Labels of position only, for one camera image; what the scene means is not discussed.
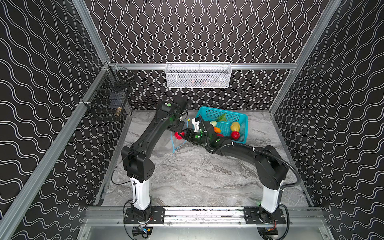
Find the dark red apple toy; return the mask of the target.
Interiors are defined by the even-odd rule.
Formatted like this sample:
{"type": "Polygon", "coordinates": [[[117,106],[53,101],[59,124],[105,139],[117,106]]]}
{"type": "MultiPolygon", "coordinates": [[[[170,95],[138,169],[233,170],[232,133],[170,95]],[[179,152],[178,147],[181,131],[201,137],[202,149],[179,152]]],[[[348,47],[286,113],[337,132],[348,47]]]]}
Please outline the dark red apple toy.
{"type": "Polygon", "coordinates": [[[175,136],[175,138],[176,138],[177,140],[182,140],[182,139],[184,139],[184,137],[185,137],[185,133],[184,133],[184,132],[181,132],[181,133],[179,133],[179,132],[175,132],[175,133],[174,133],[174,136],[175,136]]]}

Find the clear zip top bag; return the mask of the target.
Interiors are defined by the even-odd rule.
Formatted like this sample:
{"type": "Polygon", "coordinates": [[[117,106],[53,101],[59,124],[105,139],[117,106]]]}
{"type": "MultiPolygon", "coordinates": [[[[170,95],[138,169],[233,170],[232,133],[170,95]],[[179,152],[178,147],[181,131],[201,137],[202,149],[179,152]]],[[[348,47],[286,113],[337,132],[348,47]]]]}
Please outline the clear zip top bag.
{"type": "Polygon", "coordinates": [[[172,148],[172,154],[175,154],[177,150],[179,150],[183,145],[187,143],[187,141],[183,138],[180,140],[176,138],[175,132],[170,132],[170,143],[172,148]]]}

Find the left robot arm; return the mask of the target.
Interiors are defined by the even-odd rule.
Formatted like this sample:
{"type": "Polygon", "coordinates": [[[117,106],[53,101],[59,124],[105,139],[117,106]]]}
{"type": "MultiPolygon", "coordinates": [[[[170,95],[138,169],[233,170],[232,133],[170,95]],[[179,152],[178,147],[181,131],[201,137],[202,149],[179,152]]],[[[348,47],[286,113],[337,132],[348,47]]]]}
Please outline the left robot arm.
{"type": "Polygon", "coordinates": [[[121,151],[123,167],[133,188],[130,210],[139,223],[146,223],[150,219],[149,180],[155,171],[155,164],[150,159],[153,149],[166,130],[181,132],[184,122],[180,117],[187,106],[188,100],[180,96],[171,101],[161,101],[143,134],[130,147],[125,146],[121,151]]]}

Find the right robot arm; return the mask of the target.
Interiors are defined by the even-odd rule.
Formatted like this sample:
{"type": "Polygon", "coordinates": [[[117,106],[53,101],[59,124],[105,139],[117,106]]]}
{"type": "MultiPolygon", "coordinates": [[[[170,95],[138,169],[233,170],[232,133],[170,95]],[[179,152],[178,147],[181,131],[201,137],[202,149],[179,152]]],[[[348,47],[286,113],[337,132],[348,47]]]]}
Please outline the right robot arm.
{"type": "Polygon", "coordinates": [[[252,147],[237,143],[212,131],[186,129],[180,133],[189,143],[203,147],[212,155],[232,157],[253,165],[263,185],[262,200],[257,210],[258,219],[264,224],[276,223],[284,189],[301,183],[300,174],[285,161],[273,146],[252,147]]]}

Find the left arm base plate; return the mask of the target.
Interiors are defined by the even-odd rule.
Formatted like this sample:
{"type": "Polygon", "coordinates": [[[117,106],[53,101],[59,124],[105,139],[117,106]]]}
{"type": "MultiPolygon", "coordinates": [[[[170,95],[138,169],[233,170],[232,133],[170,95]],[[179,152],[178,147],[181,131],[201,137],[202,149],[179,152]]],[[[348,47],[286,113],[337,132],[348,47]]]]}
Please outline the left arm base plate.
{"type": "Polygon", "coordinates": [[[124,224],[163,224],[165,211],[162,207],[151,206],[145,210],[139,210],[135,207],[128,208],[123,215],[124,224]]]}

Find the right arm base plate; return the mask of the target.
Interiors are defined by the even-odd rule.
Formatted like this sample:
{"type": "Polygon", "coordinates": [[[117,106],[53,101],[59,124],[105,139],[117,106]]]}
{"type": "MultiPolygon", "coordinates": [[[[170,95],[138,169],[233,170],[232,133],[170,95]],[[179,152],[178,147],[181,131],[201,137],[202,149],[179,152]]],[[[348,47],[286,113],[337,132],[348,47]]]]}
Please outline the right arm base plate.
{"type": "Polygon", "coordinates": [[[247,225],[285,225],[287,223],[283,210],[277,208],[269,213],[262,207],[244,208],[244,219],[247,225]]]}

